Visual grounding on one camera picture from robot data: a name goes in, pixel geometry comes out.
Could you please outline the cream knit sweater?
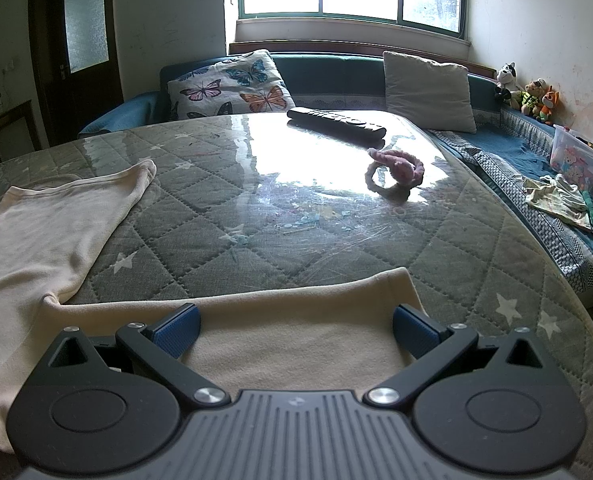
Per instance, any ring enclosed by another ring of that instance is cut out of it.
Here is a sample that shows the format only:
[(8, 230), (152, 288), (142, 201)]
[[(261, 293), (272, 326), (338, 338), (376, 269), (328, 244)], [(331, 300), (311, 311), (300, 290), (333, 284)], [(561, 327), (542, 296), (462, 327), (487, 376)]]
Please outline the cream knit sweater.
[(397, 304), (418, 306), (408, 271), (396, 268), (343, 284), (279, 289), (263, 266), (225, 263), (202, 285), (168, 283), (145, 250), (121, 252), (123, 267), (90, 281), (96, 263), (147, 203), (151, 160), (54, 188), (9, 188), (0, 202), (0, 451), (11, 445), (9, 408), (64, 326), (91, 336), (132, 321), (151, 323), (186, 301), (203, 322), (189, 362), (228, 390), (365, 390), (394, 372), (389, 341)]

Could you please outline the crumpled pale cloth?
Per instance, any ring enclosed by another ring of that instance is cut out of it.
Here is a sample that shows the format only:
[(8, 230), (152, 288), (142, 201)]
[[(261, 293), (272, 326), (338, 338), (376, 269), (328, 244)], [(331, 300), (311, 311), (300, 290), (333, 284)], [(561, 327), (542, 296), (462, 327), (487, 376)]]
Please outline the crumpled pale cloth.
[(531, 208), (550, 214), (564, 223), (592, 232), (589, 210), (577, 185), (565, 180), (563, 174), (542, 176), (537, 180), (523, 177), (525, 202)]

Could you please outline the blue sofa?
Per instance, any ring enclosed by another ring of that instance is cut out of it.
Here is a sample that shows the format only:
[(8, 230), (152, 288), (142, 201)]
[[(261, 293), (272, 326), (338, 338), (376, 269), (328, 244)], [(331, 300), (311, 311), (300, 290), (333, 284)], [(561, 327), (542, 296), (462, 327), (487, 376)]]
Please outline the blue sofa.
[(386, 110), (429, 131), (537, 237), (573, 289), (593, 302), (593, 144), (557, 125), (558, 92), (411, 54), (255, 50), (162, 68), (160, 88), (83, 128), (84, 136), (178, 119), (254, 112)]

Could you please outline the clear plastic storage box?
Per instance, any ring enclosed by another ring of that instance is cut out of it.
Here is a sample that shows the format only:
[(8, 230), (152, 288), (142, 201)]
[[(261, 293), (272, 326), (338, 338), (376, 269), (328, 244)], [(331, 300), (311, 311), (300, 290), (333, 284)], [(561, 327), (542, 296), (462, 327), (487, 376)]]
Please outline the clear plastic storage box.
[(593, 145), (576, 130), (555, 125), (550, 167), (581, 191), (589, 191), (593, 185)]

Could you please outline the black remote control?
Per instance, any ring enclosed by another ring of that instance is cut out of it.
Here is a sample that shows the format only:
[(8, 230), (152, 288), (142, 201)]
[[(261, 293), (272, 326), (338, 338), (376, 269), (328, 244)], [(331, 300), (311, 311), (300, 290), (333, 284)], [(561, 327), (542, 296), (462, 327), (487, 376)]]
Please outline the black remote control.
[(287, 111), (287, 116), (295, 126), (333, 134), (362, 144), (380, 143), (386, 134), (385, 127), (373, 122), (363, 122), (328, 110), (293, 107)]

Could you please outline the plain grey cushion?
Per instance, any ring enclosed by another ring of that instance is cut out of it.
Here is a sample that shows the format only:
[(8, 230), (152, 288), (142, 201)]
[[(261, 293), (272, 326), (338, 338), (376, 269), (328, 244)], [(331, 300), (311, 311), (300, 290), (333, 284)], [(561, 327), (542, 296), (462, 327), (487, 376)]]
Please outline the plain grey cushion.
[(467, 67), (393, 51), (383, 64), (388, 112), (422, 129), (476, 132)]

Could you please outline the yellow green plush toy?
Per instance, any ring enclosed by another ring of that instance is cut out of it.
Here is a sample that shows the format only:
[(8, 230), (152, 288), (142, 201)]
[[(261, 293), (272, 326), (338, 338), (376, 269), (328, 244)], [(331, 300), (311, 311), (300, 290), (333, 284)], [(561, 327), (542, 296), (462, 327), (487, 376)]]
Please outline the yellow green plush toy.
[(536, 117), (539, 113), (540, 107), (543, 106), (541, 102), (547, 93), (548, 84), (543, 78), (536, 78), (528, 81), (522, 91), (521, 112), (528, 117)]

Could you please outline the orange plush toy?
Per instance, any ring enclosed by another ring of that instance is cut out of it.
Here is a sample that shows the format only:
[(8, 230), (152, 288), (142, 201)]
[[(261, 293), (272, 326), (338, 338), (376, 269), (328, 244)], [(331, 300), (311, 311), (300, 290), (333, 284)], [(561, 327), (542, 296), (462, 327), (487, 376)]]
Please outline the orange plush toy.
[(541, 107), (537, 119), (548, 126), (553, 125), (553, 112), (559, 104), (560, 93), (552, 86), (548, 88), (541, 99)]

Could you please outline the butterfly print pillow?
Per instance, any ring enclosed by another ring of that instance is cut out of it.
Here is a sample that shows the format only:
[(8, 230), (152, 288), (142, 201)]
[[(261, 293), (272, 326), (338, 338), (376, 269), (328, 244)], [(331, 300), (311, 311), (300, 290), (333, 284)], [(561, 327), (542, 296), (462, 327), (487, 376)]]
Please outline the butterfly print pillow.
[(286, 112), (295, 107), (267, 50), (193, 68), (167, 82), (170, 119)]

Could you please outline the black white plush toy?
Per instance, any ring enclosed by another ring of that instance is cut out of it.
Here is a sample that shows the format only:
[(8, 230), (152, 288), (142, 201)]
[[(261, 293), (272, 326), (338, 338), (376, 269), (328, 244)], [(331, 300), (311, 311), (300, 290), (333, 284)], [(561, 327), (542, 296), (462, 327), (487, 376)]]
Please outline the black white plush toy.
[(496, 76), (495, 100), (513, 110), (520, 110), (523, 101), (523, 90), (517, 84), (517, 67), (515, 63), (507, 63)]

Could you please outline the dark wooden door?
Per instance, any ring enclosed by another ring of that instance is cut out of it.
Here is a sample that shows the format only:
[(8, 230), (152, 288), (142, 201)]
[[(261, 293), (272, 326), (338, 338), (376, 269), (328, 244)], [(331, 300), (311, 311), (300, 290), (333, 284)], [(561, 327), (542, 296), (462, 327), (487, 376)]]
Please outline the dark wooden door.
[(40, 114), (50, 146), (123, 102), (113, 0), (28, 0)]

